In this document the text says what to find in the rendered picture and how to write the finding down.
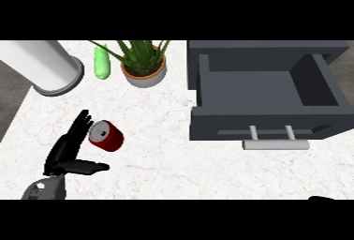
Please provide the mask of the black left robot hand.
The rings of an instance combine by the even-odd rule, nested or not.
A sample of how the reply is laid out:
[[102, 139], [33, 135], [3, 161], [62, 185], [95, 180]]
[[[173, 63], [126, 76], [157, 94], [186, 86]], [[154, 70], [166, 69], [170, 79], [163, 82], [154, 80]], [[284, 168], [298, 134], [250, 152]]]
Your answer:
[[89, 111], [83, 110], [68, 132], [60, 137], [45, 163], [45, 175], [61, 176], [67, 173], [92, 175], [110, 170], [110, 165], [95, 161], [77, 159], [79, 150], [89, 129], [93, 126]]

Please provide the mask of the red can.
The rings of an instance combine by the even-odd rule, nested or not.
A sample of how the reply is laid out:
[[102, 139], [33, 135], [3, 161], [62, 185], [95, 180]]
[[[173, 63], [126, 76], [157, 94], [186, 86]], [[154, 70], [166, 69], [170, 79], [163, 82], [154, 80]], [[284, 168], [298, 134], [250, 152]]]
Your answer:
[[90, 128], [89, 141], [107, 152], [116, 152], [123, 147], [123, 132], [110, 121], [101, 120]]

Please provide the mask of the dark grey open drawer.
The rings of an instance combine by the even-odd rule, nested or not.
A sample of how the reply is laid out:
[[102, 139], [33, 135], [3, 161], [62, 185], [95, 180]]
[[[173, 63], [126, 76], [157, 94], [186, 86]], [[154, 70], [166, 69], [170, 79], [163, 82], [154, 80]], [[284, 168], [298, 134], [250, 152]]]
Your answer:
[[306, 54], [285, 71], [213, 71], [203, 54], [198, 77], [189, 126], [194, 141], [248, 140], [250, 127], [263, 140], [285, 140], [287, 127], [304, 140], [322, 140], [354, 129], [354, 106], [319, 54]]

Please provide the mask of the white cylinder with grey base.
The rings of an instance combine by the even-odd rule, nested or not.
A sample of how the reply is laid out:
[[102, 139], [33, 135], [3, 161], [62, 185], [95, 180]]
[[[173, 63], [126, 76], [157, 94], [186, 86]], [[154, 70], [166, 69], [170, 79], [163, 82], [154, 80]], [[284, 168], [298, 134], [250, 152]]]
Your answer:
[[0, 40], [0, 60], [46, 97], [67, 94], [83, 79], [85, 65], [57, 40]]

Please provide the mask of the light green bottle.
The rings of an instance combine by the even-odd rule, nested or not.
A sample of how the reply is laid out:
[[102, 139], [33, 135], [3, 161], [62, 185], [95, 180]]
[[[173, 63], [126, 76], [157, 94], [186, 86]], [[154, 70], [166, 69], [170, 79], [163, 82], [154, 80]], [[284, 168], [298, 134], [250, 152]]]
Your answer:
[[95, 74], [96, 77], [105, 80], [111, 75], [111, 60], [105, 49], [95, 48]]

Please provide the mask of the potted green plant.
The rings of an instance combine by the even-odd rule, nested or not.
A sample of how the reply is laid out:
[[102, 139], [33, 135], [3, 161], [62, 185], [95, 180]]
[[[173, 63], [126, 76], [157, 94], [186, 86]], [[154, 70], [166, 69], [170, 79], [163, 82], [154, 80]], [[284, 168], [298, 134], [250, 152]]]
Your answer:
[[130, 40], [130, 45], [119, 40], [123, 55], [114, 53], [96, 41], [92, 43], [121, 61], [121, 71], [129, 83], [139, 88], [154, 87], [167, 75], [169, 40], [155, 46], [151, 40]]

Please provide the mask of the dark grey cabinet body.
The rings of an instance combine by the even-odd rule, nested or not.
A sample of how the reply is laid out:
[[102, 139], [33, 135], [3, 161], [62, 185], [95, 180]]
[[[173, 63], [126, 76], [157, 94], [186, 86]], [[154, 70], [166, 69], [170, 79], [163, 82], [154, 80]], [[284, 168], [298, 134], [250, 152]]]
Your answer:
[[197, 89], [201, 55], [211, 71], [290, 71], [306, 54], [319, 54], [331, 65], [349, 48], [346, 40], [189, 40], [188, 89]]

